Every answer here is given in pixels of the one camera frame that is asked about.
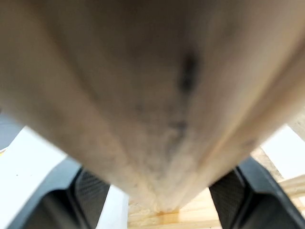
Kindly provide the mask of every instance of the wooden board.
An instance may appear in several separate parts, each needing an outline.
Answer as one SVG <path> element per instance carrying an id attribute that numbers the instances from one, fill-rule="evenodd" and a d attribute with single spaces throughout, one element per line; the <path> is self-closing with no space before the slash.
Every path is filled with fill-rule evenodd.
<path id="1" fill-rule="evenodd" d="M 0 106 L 155 211 L 305 102 L 305 1 L 1 0 Z"/>
<path id="2" fill-rule="evenodd" d="M 283 189 L 292 198 L 294 205 L 300 212 L 305 206 L 299 200 L 301 194 L 305 196 L 304 176 L 291 180 L 283 180 L 269 157 L 261 148 L 251 153 L 261 165 L 268 169 L 274 179 L 280 182 Z M 156 214 L 144 208 L 134 200 L 129 201 L 128 229 L 218 229 L 221 228 L 219 218 L 212 201 L 209 189 L 205 189 L 191 202 L 178 212 Z"/>

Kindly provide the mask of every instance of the white surface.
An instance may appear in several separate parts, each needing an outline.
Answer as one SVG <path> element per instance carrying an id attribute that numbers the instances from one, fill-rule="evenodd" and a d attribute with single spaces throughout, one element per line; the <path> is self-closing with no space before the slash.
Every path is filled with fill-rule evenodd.
<path id="1" fill-rule="evenodd" d="M 127 229 L 128 195 L 111 185 L 96 229 Z"/>
<path id="2" fill-rule="evenodd" d="M 284 179 L 305 174 L 305 142 L 289 126 L 275 132 L 261 148 Z M 300 199 L 305 205 L 305 197 Z"/>
<path id="3" fill-rule="evenodd" d="M 5 229 L 48 173 L 67 155 L 28 127 L 0 157 L 0 229 Z M 128 195 L 111 186 L 97 229 L 127 229 Z"/>
<path id="4" fill-rule="evenodd" d="M 0 229 L 6 228 L 66 154 L 23 128 L 0 157 Z"/>

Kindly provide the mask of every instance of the pine wood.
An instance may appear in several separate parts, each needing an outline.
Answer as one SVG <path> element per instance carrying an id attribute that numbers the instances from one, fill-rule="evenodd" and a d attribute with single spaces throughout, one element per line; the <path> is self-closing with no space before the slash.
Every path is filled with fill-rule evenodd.
<path id="1" fill-rule="evenodd" d="M 305 197 L 305 175 L 283 180 L 280 185 L 291 198 Z"/>
<path id="2" fill-rule="evenodd" d="M 300 195 L 293 195 L 291 189 L 302 187 L 305 184 L 303 176 L 294 179 L 283 180 L 282 175 L 274 166 L 269 157 L 261 148 L 257 148 L 251 156 L 263 165 L 276 181 L 284 188 L 293 204 L 305 217 L 305 206 Z M 219 218 L 212 201 L 209 189 L 205 189 L 191 202 L 173 213 L 155 213 L 141 206 L 134 200 L 129 201 L 128 229 L 221 229 Z"/>
<path id="3" fill-rule="evenodd" d="M 0 106 L 154 211 L 305 103 L 305 2 L 1 0 Z"/>

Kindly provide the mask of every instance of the black plastic part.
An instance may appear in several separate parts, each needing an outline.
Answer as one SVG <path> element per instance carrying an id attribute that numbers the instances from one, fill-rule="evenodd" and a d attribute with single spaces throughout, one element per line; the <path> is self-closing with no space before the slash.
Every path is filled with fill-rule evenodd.
<path id="1" fill-rule="evenodd" d="M 8 229 L 94 229 L 109 187 L 67 158 L 47 175 Z"/>
<path id="2" fill-rule="evenodd" d="M 253 158 L 210 187 L 223 229 L 305 229 L 305 220 Z"/>

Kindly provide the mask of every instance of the wooden edge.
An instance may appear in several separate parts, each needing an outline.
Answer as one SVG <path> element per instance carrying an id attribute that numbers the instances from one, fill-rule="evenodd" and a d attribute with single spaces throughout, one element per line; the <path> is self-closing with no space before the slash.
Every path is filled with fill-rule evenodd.
<path id="1" fill-rule="evenodd" d="M 305 175 L 279 182 L 290 198 L 305 196 Z"/>

